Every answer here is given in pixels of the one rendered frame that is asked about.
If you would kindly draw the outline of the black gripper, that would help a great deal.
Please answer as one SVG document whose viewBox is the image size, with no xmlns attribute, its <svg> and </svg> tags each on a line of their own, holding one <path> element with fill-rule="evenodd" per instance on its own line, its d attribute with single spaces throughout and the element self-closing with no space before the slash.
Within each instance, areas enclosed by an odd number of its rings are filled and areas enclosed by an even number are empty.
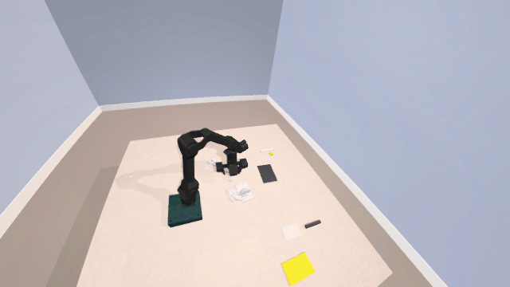
<svg viewBox="0 0 510 287">
<path fill-rule="evenodd" d="M 245 169 L 248 167 L 248 163 L 247 163 L 247 160 L 246 159 L 240 159 L 240 161 L 237 161 L 237 158 L 234 159 L 234 160 L 229 160 L 227 159 L 226 157 L 226 160 L 227 160 L 227 164 L 222 164 L 222 162 L 218 162 L 216 163 L 216 168 L 217 168 L 217 173 L 222 173 L 223 175 L 225 175 L 225 172 L 224 172 L 224 169 L 223 168 L 227 168 L 227 165 L 228 163 L 230 164 L 234 164 L 234 163 L 237 163 L 237 165 L 239 165 L 239 167 L 241 169 Z"/>
</svg>

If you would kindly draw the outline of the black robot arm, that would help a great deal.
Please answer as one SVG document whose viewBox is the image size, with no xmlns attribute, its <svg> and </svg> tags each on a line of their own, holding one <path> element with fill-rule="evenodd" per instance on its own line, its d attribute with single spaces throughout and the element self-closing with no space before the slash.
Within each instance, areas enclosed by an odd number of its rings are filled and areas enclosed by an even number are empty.
<svg viewBox="0 0 510 287">
<path fill-rule="evenodd" d="M 203 137 L 203 139 L 197 142 L 194 138 L 199 137 Z M 177 144 L 182 153 L 183 179 L 177 191 L 182 200 L 182 207 L 195 206 L 199 182 L 194 177 L 194 160 L 198 151 L 202 150 L 210 141 L 226 146 L 227 149 L 223 153 L 229 160 L 236 159 L 237 153 L 241 154 L 249 148 L 246 140 L 238 142 L 232 136 L 220 135 L 209 128 L 189 131 L 178 137 Z M 230 177 L 241 173 L 241 168 L 237 163 L 228 163 L 227 170 L 229 170 Z"/>
</svg>

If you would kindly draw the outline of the yellow square plate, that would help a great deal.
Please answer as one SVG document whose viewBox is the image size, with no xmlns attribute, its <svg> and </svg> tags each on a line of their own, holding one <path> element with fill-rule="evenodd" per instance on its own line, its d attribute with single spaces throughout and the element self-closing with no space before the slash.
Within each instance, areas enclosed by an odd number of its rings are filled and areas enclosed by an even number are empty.
<svg viewBox="0 0 510 287">
<path fill-rule="evenodd" d="M 305 252 L 289 261 L 286 261 L 281 265 L 291 286 L 295 285 L 298 281 L 302 281 L 315 272 Z"/>
</svg>

